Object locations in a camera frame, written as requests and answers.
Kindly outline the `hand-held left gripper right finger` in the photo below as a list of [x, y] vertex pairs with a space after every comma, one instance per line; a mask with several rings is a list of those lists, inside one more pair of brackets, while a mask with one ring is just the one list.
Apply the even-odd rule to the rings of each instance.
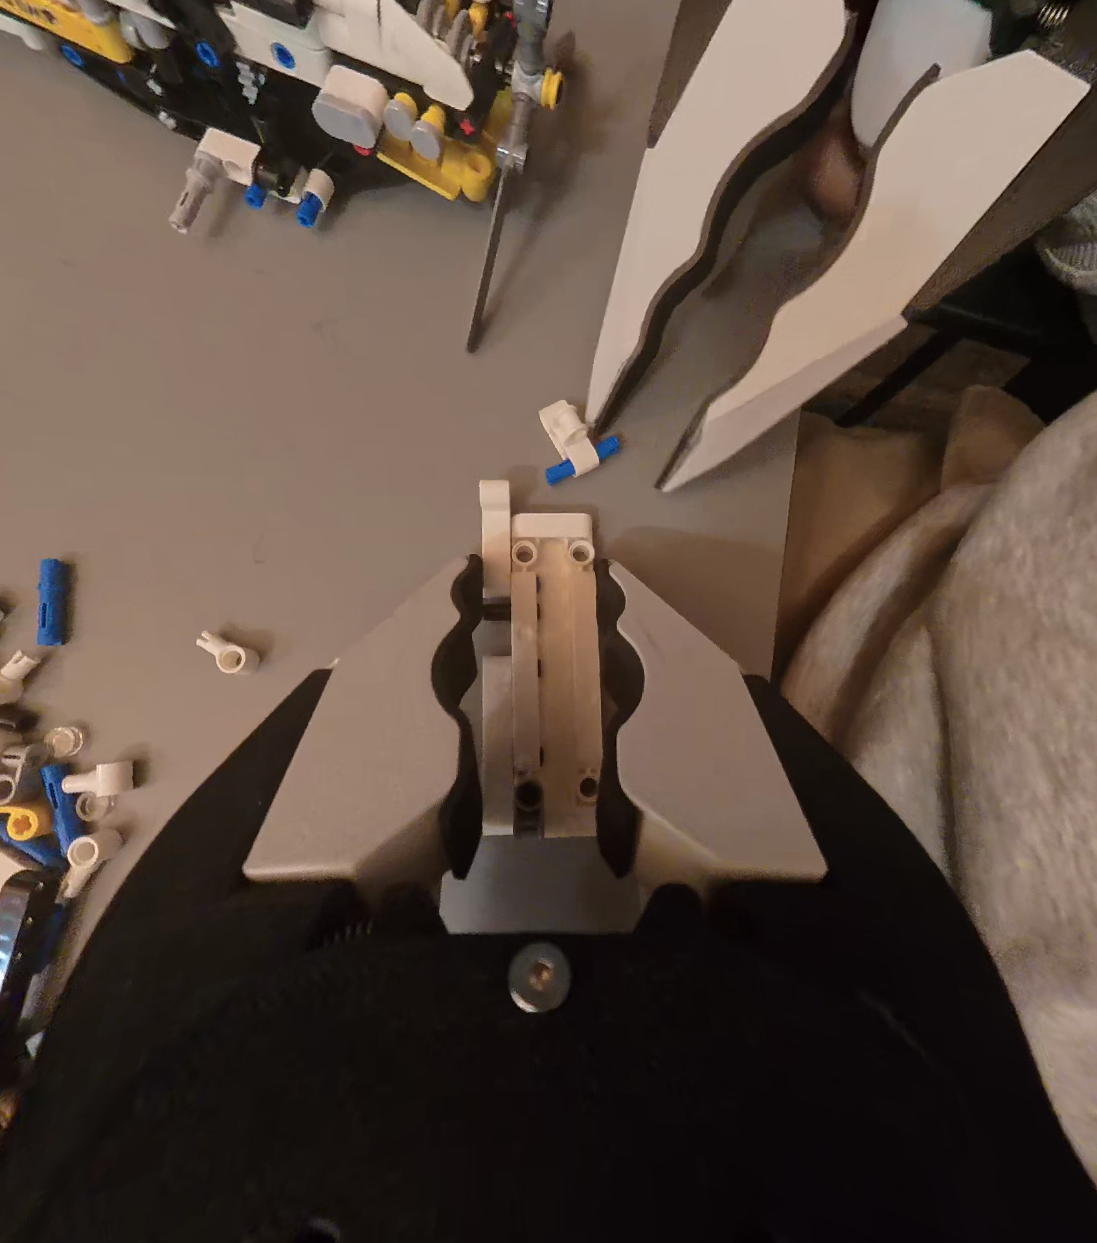
[[827, 872], [740, 667], [635, 575], [598, 573], [600, 856], [646, 893]]

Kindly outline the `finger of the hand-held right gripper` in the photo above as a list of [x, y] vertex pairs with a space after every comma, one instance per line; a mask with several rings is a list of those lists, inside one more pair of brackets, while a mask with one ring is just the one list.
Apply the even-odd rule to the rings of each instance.
[[657, 488], [710, 474], [897, 337], [913, 296], [1087, 93], [1032, 51], [921, 76], [880, 134], [841, 241], [775, 311], [742, 377], [699, 409]]
[[710, 274], [742, 195], [836, 100], [854, 27], [845, 3], [679, 4], [590, 361], [592, 431], [611, 427]]

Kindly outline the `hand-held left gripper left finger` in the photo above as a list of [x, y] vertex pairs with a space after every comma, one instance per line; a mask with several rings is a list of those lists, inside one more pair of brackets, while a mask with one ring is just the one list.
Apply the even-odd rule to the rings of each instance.
[[481, 560], [431, 577], [334, 664], [241, 867], [254, 884], [387, 889], [463, 880], [481, 784], [463, 699], [478, 679]]

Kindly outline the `white lego panel assembly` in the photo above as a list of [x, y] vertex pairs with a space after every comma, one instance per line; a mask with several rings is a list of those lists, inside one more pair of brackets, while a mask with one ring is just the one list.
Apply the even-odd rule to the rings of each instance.
[[588, 839], [601, 771], [596, 544], [583, 512], [511, 509], [481, 481], [481, 832]]

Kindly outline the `white connector with blue pin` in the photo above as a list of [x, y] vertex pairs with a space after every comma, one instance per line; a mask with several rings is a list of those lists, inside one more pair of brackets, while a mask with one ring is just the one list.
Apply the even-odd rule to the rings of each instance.
[[622, 451], [618, 437], [592, 440], [587, 424], [566, 401], [542, 407], [539, 411], [539, 424], [559, 459], [559, 462], [544, 470], [548, 486], [559, 486], [570, 479], [588, 475]]

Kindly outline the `small white lego connector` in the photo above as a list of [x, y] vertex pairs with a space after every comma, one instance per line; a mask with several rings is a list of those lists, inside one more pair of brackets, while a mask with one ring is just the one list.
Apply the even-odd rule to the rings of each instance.
[[215, 669], [225, 677], [250, 677], [260, 669], [260, 655], [256, 651], [221, 634], [202, 631], [193, 643], [212, 658]]

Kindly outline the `long black lego axle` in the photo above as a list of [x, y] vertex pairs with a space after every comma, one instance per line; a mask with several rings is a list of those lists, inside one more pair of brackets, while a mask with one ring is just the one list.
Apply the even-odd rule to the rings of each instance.
[[481, 269], [478, 276], [478, 285], [474, 293], [472, 311], [465, 333], [465, 353], [472, 355], [478, 350], [481, 339], [481, 326], [485, 317], [485, 305], [489, 300], [491, 283], [494, 278], [496, 256], [505, 226], [505, 215], [511, 202], [511, 187], [516, 182], [518, 172], [515, 165], [505, 165], [500, 169], [494, 191], [492, 211], [489, 217], [489, 233], [485, 239], [485, 248], [481, 256]]

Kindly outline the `blue lego pin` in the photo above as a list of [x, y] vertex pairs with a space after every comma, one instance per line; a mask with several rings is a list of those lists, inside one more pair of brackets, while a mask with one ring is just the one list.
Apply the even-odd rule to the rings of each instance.
[[71, 590], [73, 568], [53, 557], [42, 558], [36, 579], [36, 647], [57, 649], [68, 642]]

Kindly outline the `large lego vehicle model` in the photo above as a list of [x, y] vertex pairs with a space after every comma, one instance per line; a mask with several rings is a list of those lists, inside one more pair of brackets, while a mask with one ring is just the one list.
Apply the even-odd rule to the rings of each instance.
[[0, 32], [195, 143], [169, 226], [230, 184], [313, 228], [380, 163], [454, 202], [526, 161], [564, 76], [552, 3], [0, 3]]

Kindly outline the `person's right hand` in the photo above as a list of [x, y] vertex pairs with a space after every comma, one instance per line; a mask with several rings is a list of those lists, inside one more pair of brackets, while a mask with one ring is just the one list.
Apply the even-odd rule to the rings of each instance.
[[849, 102], [841, 100], [801, 152], [801, 185], [808, 208], [832, 224], [851, 220], [865, 167], [851, 128]]

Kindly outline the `beige cloth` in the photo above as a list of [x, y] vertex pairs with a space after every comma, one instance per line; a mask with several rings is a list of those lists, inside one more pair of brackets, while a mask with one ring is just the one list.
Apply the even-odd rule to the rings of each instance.
[[993, 387], [897, 398], [873, 426], [799, 420], [777, 601], [779, 677], [838, 586], [899, 525], [954, 486], [998, 481], [1045, 427]]

